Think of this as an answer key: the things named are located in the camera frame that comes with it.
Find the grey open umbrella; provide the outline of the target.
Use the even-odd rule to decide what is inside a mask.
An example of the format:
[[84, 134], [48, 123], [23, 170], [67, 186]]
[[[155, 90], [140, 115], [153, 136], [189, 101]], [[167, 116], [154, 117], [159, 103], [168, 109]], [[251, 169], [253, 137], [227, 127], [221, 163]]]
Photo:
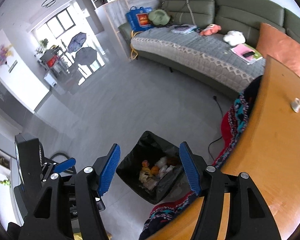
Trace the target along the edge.
[[97, 60], [97, 51], [91, 47], [83, 47], [76, 52], [75, 62], [89, 66]]

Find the large orange cushion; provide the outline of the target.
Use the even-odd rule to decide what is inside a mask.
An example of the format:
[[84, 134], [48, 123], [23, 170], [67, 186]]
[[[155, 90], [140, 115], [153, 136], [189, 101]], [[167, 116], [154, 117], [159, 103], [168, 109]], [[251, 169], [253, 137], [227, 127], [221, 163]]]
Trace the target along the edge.
[[271, 56], [300, 77], [300, 44], [267, 23], [261, 23], [256, 50]]

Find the black trash bin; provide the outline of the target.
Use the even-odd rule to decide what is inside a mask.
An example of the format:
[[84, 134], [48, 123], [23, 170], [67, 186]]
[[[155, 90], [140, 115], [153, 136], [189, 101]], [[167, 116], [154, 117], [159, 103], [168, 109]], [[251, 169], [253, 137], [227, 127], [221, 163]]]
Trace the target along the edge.
[[151, 204], [174, 201], [190, 191], [179, 148], [150, 131], [143, 132], [116, 173]]

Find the clear plastic package on sofa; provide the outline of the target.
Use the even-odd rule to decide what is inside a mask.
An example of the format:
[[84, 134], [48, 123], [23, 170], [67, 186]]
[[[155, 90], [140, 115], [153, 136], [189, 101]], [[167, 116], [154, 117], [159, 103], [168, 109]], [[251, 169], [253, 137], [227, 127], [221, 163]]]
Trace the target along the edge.
[[174, 26], [171, 32], [174, 34], [187, 35], [195, 31], [196, 29], [197, 29], [196, 25], [179, 25], [179, 26]]

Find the pink plush toy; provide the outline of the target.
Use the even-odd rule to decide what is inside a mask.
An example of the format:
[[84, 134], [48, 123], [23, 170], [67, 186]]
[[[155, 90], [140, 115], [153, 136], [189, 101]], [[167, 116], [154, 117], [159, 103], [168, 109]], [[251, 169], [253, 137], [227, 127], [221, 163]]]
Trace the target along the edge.
[[203, 29], [199, 34], [200, 36], [210, 36], [221, 31], [221, 26], [217, 24], [210, 24], [205, 29]]

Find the white tape spool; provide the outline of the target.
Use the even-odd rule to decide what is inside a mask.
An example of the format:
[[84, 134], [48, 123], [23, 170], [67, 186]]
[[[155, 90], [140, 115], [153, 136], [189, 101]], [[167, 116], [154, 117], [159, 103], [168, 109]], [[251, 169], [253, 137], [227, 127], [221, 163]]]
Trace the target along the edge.
[[295, 98], [294, 101], [292, 101], [290, 103], [290, 106], [295, 113], [299, 113], [300, 112], [300, 99]]

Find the blue shopping bag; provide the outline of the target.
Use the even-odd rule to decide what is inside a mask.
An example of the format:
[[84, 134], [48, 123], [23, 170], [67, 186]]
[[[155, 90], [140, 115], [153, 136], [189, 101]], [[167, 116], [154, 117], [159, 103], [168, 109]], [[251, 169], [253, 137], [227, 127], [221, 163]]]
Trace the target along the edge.
[[149, 13], [152, 11], [151, 7], [132, 6], [129, 12], [126, 13], [126, 19], [134, 32], [147, 31], [153, 28], [153, 25], [148, 19]]

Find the grey quilted sofa cover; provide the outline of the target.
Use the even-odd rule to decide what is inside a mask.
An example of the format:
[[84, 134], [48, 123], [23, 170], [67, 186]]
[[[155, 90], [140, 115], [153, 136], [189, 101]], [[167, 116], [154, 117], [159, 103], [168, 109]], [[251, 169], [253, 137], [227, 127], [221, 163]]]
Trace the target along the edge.
[[170, 28], [153, 28], [135, 35], [130, 44], [138, 52], [163, 57], [240, 92], [264, 73], [265, 59], [246, 63], [231, 51], [221, 34], [201, 37], [196, 32], [176, 34]]

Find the patterned red blue blanket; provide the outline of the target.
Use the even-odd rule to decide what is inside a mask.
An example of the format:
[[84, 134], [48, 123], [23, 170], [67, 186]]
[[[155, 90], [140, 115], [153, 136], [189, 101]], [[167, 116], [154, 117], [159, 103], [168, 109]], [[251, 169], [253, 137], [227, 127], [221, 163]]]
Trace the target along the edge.
[[[213, 166], [221, 168], [237, 145], [241, 135], [247, 127], [251, 111], [253, 110], [262, 76], [254, 79], [235, 99], [221, 122], [221, 134], [224, 148], [213, 162]], [[139, 239], [147, 239], [158, 232], [169, 222], [174, 220], [188, 208], [198, 196], [190, 191], [174, 202], [165, 202], [153, 208], [149, 218], [145, 221]]]

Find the white plush toy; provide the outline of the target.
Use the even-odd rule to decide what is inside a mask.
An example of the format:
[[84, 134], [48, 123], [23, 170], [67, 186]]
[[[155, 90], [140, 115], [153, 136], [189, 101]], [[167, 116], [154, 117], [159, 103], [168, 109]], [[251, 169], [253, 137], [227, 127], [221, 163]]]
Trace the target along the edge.
[[242, 32], [240, 31], [229, 31], [226, 35], [223, 37], [223, 41], [229, 44], [232, 47], [235, 47], [239, 44], [245, 43], [245, 37]]

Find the pink book stack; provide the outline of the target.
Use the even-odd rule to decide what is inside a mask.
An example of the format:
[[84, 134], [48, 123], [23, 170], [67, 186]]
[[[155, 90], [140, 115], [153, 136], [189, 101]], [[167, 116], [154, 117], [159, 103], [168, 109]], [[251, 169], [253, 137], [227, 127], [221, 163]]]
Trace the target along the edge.
[[247, 64], [253, 64], [263, 59], [263, 56], [256, 49], [245, 43], [238, 44], [230, 50]]

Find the blue open umbrella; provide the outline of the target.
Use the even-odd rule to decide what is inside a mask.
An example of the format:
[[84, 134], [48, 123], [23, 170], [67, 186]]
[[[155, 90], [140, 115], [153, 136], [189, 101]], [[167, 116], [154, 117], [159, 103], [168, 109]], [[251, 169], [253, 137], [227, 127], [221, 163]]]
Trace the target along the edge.
[[71, 41], [68, 45], [67, 51], [69, 53], [78, 51], [83, 46], [83, 44], [86, 42], [86, 39], [87, 39], [86, 33], [80, 32], [80, 33], [76, 34], [71, 39]]

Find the green hat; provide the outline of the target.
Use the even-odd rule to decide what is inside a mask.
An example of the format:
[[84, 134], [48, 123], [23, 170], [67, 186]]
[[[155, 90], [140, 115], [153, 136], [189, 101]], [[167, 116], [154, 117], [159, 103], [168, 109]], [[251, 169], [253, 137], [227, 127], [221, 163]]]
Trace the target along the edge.
[[150, 23], [155, 27], [164, 27], [171, 22], [171, 16], [162, 9], [152, 10], [148, 14]]

